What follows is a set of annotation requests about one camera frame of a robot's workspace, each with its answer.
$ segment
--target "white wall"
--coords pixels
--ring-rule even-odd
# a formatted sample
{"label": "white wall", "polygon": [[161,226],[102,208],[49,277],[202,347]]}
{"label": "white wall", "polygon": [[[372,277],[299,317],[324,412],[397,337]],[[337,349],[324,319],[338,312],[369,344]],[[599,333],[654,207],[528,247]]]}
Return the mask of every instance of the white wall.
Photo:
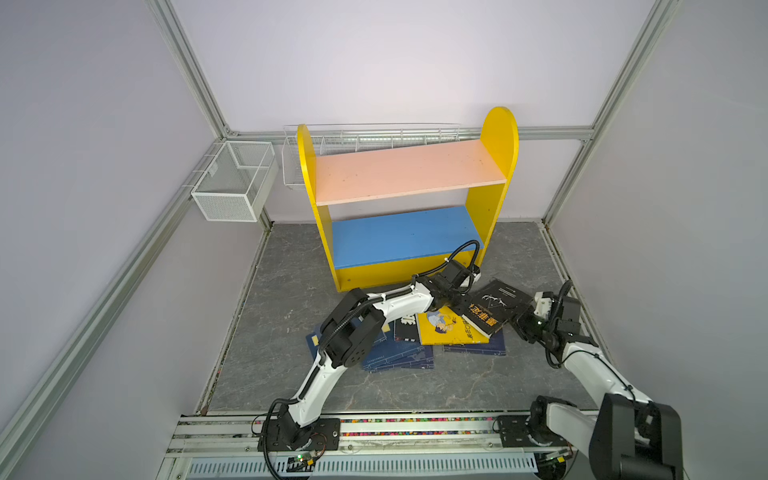
{"label": "white wall", "polygon": [[[504,200],[500,220],[542,218],[571,165],[580,142],[576,140],[528,140],[520,142],[515,175]],[[278,160],[280,149],[276,148]],[[467,190],[420,194],[386,200],[331,205],[334,220],[393,214],[429,208],[463,205]],[[270,218],[276,222],[314,223],[310,200],[305,190],[291,190],[282,179],[275,181],[266,202]]]}
{"label": "white wall", "polygon": [[765,478],[768,4],[686,0],[554,222],[694,480]]}
{"label": "white wall", "polygon": [[260,241],[254,223],[195,205],[141,282],[14,480],[154,478],[193,414]]}
{"label": "white wall", "polygon": [[653,0],[174,0],[236,131],[591,124]]}
{"label": "white wall", "polygon": [[2,2],[0,112],[2,428],[213,135],[140,0]]}

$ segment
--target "wire basket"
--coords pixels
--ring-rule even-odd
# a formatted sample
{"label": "wire basket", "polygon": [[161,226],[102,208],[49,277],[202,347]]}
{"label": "wire basket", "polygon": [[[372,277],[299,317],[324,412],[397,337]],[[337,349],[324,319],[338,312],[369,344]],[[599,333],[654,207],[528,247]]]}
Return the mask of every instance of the wire basket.
{"label": "wire basket", "polygon": [[277,170],[270,142],[225,141],[192,197],[207,220],[257,222]]}
{"label": "wire basket", "polygon": [[[352,154],[359,151],[416,147],[458,141],[457,124],[373,124],[373,125],[307,125],[318,157]],[[283,128],[283,183],[294,190],[305,190],[301,173],[298,125]]]}

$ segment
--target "yellow bookshelf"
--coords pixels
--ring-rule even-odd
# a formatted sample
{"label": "yellow bookshelf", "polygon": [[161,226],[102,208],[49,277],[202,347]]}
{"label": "yellow bookshelf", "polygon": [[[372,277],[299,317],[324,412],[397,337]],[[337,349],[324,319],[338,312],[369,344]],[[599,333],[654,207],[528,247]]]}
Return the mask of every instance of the yellow bookshelf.
{"label": "yellow bookshelf", "polygon": [[[491,241],[518,159],[515,116],[488,113],[480,140],[317,157],[306,125],[297,135],[301,170],[338,291],[410,280],[467,240]],[[468,188],[461,207],[334,222],[329,205]],[[468,264],[470,251],[456,259]]]}

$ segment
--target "gray floor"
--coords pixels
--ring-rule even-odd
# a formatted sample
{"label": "gray floor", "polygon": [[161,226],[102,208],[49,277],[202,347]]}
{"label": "gray floor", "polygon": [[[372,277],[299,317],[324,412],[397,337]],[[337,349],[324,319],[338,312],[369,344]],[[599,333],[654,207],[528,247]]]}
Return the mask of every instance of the gray floor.
{"label": "gray floor", "polygon": [[[499,223],[482,264],[492,278],[534,293],[557,290],[560,279],[535,223]],[[311,365],[305,336],[343,295],[336,292],[314,225],[275,225],[246,300],[210,411],[263,411],[291,397]],[[595,408],[581,384],[545,362],[538,345],[504,328],[507,356],[444,353],[435,369],[347,371],[324,412],[361,410],[528,409],[537,395]]]}

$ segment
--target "yellow book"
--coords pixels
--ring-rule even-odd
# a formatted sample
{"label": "yellow book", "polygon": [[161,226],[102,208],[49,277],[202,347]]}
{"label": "yellow book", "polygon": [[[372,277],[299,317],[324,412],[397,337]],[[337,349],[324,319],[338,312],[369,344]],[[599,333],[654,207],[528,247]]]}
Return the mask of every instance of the yellow book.
{"label": "yellow book", "polygon": [[416,318],[422,345],[488,343],[487,337],[447,306],[437,312],[420,313]]}

